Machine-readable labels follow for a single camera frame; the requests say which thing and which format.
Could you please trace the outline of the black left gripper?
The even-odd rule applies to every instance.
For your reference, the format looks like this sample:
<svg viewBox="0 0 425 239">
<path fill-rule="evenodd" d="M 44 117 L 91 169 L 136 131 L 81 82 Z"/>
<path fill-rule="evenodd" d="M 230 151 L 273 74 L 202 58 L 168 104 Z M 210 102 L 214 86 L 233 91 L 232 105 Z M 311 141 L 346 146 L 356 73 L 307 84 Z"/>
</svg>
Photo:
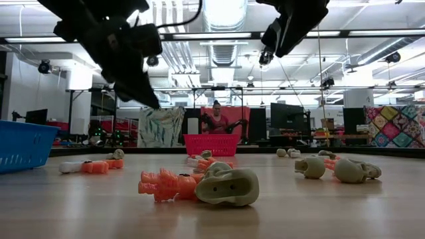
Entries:
<svg viewBox="0 0 425 239">
<path fill-rule="evenodd" d="M 146 57 L 146 26 L 132 27 L 122 17 L 98 20 L 92 16 L 64 17 L 54 33 L 66 42 L 78 41 L 102 69 L 103 78 L 114 85 L 123 101 L 137 101 L 159 109 L 149 76 L 143 70 Z"/>
</svg>

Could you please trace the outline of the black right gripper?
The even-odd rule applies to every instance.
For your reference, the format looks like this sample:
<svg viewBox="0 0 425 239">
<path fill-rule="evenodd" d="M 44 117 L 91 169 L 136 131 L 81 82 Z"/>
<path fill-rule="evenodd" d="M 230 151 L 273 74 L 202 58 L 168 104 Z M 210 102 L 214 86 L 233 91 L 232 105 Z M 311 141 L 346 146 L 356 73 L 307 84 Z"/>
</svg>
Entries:
<svg viewBox="0 0 425 239">
<path fill-rule="evenodd" d="M 330 0 L 257 0 L 257 3 L 273 6 L 280 14 L 273 25 L 283 31 L 276 49 L 281 58 L 289 54 L 310 30 L 328 14 Z"/>
</svg>

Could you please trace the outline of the leaf-print cloth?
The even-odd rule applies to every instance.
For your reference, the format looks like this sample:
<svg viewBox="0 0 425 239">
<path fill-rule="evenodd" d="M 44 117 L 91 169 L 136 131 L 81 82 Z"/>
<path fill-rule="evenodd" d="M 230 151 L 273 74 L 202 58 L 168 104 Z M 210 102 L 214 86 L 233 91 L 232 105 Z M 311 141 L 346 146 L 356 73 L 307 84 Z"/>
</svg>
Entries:
<svg viewBox="0 0 425 239">
<path fill-rule="evenodd" d="M 140 109 L 137 146 L 139 148 L 171 148 L 177 145 L 185 108 Z"/>
</svg>

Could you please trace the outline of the black linear ceiling light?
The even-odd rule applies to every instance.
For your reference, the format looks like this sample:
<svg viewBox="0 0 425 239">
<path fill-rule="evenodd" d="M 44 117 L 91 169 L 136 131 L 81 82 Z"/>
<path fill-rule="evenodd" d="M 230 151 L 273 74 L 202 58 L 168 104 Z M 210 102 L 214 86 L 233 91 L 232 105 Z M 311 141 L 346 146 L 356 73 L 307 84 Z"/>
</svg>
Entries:
<svg viewBox="0 0 425 239">
<path fill-rule="evenodd" d="M 260 40 L 263 32 L 161 33 L 162 41 Z M 365 29 L 311 31 L 307 39 L 425 37 L 424 29 Z M 0 44 L 65 44 L 60 37 L 0 37 Z"/>
</svg>

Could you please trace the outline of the black monitor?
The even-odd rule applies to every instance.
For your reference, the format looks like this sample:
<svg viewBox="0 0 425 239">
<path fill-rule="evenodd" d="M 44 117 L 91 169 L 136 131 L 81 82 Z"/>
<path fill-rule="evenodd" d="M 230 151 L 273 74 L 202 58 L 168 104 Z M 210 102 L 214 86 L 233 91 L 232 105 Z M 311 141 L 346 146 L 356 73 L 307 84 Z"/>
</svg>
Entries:
<svg viewBox="0 0 425 239">
<path fill-rule="evenodd" d="M 270 104 L 271 127 L 301 131 L 304 128 L 304 113 L 301 106 Z"/>
<path fill-rule="evenodd" d="M 343 122 L 345 134 L 357 134 L 357 126 L 365 124 L 365 112 L 363 108 L 343 108 Z"/>
<path fill-rule="evenodd" d="M 47 109 L 28 111 L 25 116 L 25 122 L 45 125 L 47 122 L 47 114 Z"/>
</svg>

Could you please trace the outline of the person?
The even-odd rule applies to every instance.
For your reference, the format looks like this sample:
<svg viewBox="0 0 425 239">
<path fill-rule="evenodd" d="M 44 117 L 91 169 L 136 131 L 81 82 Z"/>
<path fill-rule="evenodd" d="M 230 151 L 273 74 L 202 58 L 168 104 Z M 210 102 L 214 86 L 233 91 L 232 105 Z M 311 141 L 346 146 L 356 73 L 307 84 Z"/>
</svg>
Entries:
<svg viewBox="0 0 425 239">
<path fill-rule="evenodd" d="M 226 128 L 229 125 L 229 121 L 226 116 L 221 114 L 221 104 L 215 100 L 212 108 L 212 124 L 206 124 L 203 128 L 203 131 L 207 132 L 208 134 L 226 134 Z"/>
</svg>

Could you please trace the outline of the red plastic basket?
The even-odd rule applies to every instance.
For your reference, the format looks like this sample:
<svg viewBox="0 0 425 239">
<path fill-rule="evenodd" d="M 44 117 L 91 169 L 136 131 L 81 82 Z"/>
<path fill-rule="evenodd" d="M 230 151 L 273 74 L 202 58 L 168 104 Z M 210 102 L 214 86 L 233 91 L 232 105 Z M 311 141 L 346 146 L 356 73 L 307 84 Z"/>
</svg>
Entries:
<svg viewBox="0 0 425 239">
<path fill-rule="evenodd" d="M 240 141 L 237 134 L 185 134 L 183 137 L 188 155 L 209 150 L 213 156 L 232 157 Z"/>
</svg>

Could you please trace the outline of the blue plastic basket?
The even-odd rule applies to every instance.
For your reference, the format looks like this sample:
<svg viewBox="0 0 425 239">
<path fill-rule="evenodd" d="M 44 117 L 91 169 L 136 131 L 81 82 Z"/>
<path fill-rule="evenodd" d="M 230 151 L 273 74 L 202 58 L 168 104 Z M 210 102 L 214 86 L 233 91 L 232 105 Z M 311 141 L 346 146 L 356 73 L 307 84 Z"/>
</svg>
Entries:
<svg viewBox="0 0 425 239">
<path fill-rule="evenodd" d="M 0 174 L 46 164 L 58 128 L 0 120 Z"/>
</svg>

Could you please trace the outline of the colourful patchwork quilt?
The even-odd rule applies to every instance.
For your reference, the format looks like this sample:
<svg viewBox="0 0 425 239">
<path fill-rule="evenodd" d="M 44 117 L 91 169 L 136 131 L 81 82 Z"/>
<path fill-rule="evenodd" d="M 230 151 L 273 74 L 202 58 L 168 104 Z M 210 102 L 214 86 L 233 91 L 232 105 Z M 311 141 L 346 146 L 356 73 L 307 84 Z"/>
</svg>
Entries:
<svg viewBox="0 0 425 239">
<path fill-rule="evenodd" d="M 363 109 L 372 145 L 425 148 L 425 106 L 381 106 Z"/>
</svg>

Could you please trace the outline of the black background rig frame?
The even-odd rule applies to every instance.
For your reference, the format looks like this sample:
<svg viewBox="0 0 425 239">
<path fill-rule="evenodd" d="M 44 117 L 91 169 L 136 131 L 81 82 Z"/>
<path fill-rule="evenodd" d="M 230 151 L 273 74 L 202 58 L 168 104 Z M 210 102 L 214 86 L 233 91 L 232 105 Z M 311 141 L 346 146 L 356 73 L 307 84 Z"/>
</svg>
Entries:
<svg viewBox="0 0 425 239">
<path fill-rule="evenodd" d="M 199 119 L 199 134 L 201 127 L 201 107 L 212 107 L 215 100 L 222 106 L 240 106 L 250 110 L 248 123 L 248 140 L 238 143 L 255 143 L 260 139 L 270 139 L 281 144 L 289 137 L 301 138 L 310 141 L 313 135 L 321 132 L 327 139 L 333 138 L 333 130 L 322 128 L 322 118 L 333 118 L 335 125 L 344 128 L 343 108 L 364 108 L 381 106 L 425 106 L 425 84 L 414 87 L 414 91 L 421 95 L 423 104 L 417 102 L 403 103 L 398 99 L 409 92 L 408 86 L 368 86 L 364 88 L 333 87 L 283 87 L 276 89 L 265 88 L 160 88 L 155 91 L 160 108 L 185 108 L 185 116 L 176 146 L 185 144 L 184 135 L 187 133 L 187 119 Z M 126 137 L 123 147 L 137 146 L 138 120 L 140 109 L 150 107 L 138 102 L 123 102 L 117 96 L 112 98 L 112 108 L 108 120 L 109 127 L 104 127 L 104 120 L 92 118 L 90 115 L 91 98 L 94 89 L 71 90 L 68 107 L 68 132 L 86 134 L 90 124 L 102 127 L 105 138 L 108 133 L 120 130 Z M 271 127 L 270 104 L 287 104 L 301 106 L 304 113 L 304 128 L 301 131 L 293 129 L 279 129 Z M 357 134 L 345 134 L 346 141 L 355 140 L 360 144 L 371 144 L 368 125 L 358 125 Z"/>
</svg>

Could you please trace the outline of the black aluminium table frame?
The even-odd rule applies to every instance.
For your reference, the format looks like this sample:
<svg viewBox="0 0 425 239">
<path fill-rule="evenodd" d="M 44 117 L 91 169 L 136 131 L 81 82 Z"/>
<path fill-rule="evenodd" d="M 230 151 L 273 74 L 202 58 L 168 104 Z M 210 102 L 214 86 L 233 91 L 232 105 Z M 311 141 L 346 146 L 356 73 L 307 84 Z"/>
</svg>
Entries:
<svg viewBox="0 0 425 239">
<path fill-rule="evenodd" d="M 275 153 L 277 147 L 237 147 L 238 154 L 266 154 Z M 320 150 L 332 151 L 333 153 L 352 153 L 360 155 L 380 155 L 389 157 L 405 157 L 414 159 L 425 159 L 425 148 L 386 148 L 386 147 L 302 147 L 302 153 L 317 153 Z M 96 147 L 57 147 L 52 148 L 49 157 L 62 157 L 71 155 L 86 154 L 107 154 L 112 153 L 114 148 Z M 175 148 L 124 148 L 129 154 L 184 154 L 184 147 Z"/>
</svg>

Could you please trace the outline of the silver ceiling duct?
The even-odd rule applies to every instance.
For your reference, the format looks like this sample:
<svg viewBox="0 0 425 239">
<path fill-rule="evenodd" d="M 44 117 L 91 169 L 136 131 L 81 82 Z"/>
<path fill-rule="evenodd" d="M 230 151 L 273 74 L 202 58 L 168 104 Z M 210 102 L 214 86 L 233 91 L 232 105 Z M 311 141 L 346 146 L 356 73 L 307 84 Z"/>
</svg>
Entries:
<svg viewBox="0 0 425 239">
<path fill-rule="evenodd" d="M 406 46 L 412 44 L 422 37 L 402 37 L 397 39 L 389 39 L 379 44 L 378 46 L 372 48 L 366 53 L 360 55 L 357 58 L 358 65 L 367 65 L 377 60 L 384 58 Z"/>
<path fill-rule="evenodd" d="M 203 0 L 203 21 L 207 32 L 241 31 L 246 19 L 248 0 Z M 212 62 L 217 66 L 231 66 L 236 60 L 238 45 L 209 46 Z"/>
</svg>

